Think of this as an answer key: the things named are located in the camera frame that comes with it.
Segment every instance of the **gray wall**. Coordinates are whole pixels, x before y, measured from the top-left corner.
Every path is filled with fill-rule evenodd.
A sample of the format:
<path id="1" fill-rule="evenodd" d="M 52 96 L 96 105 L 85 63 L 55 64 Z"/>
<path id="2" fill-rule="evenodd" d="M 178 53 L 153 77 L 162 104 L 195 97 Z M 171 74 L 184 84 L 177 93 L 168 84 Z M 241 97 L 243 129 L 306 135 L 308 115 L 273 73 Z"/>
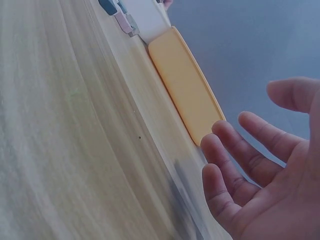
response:
<path id="1" fill-rule="evenodd" d="M 318 0 L 174 0 L 168 11 L 227 120 L 273 160 L 237 117 L 251 111 L 309 138 L 308 116 L 274 105 L 266 85 L 291 76 L 320 78 L 319 9 Z"/>

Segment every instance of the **palm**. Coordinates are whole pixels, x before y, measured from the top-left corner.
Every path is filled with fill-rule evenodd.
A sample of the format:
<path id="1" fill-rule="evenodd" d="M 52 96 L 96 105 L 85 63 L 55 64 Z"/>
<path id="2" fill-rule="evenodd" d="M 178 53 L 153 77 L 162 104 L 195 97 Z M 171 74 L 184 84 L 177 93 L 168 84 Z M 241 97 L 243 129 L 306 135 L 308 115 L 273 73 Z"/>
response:
<path id="1" fill-rule="evenodd" d="M 290 79 L 271 84 L 269 95 L 282 107 L 310 113 L 310 128 L 316 129 L 320 123 L 319 89 L 319 81 Z M 253 113 L 242 113 L 239 123 L 286 167 L 263 156 L 229 123 L 216 123 L 213 134 L 201 143 L 210 163 L 203 169 L 203 187 L 212 215 L 235 239 L 306 239 L 319 234 L 313 231 L 318 226 L 308 220 L 319 215 L 320 166 L 313 160 L 320 157 L 320 131 L 311 132 L 309 143 Z M 259 186 L 242 177 L 225 149 Z"/>

